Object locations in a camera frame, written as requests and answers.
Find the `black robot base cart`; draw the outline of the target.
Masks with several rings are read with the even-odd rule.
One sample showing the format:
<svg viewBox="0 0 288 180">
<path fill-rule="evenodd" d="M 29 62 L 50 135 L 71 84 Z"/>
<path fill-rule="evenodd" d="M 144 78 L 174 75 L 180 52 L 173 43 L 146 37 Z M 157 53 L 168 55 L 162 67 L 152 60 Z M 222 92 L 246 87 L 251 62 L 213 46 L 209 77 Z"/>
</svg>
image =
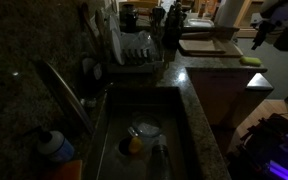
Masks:
<svg viewBox="0 0 288 180">
<path fill-rule="evenodd" d="M 240 140 L 227 154 L 232 180 L 288 180 L 288 119 L 259 119 Z"/>
</svg>

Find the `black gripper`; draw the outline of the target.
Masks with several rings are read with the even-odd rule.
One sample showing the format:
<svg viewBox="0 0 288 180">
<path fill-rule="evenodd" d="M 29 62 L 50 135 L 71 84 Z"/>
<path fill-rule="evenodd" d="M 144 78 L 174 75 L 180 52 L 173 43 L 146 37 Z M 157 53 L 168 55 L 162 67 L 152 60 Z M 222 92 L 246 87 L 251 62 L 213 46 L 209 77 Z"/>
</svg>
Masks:
<svg viewBox="0 0 288 180">
<path fill-rule="evenodd" d="M 252 50 L 255 50 L 258 46 L 260 46 L 266 39 L 266 35 L 272 32 L 274 29 L 275 29 L 274 24 L 267 21 L 263 21 L 259 25 L 258 32 L 253 40 L 254 45 L 252 46 Z"/>
</svg>

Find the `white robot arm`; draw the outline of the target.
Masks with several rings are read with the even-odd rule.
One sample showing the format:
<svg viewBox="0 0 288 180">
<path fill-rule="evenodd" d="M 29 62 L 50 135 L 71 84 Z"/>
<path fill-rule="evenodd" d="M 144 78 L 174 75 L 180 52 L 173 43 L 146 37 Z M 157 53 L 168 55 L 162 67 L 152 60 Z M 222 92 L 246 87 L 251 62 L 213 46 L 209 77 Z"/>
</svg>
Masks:
<svg viewBox="0 0 288 180">
<path fill-rule="evenodd" d="M 263 0 L 259 15 L 262 20 L 255 25 L 257 34 L 253 39 L 252 50 L 256 50 L 268 33 L 277 27 L 285 28 L 288 23 L 288 0 Z"/>
</svg>

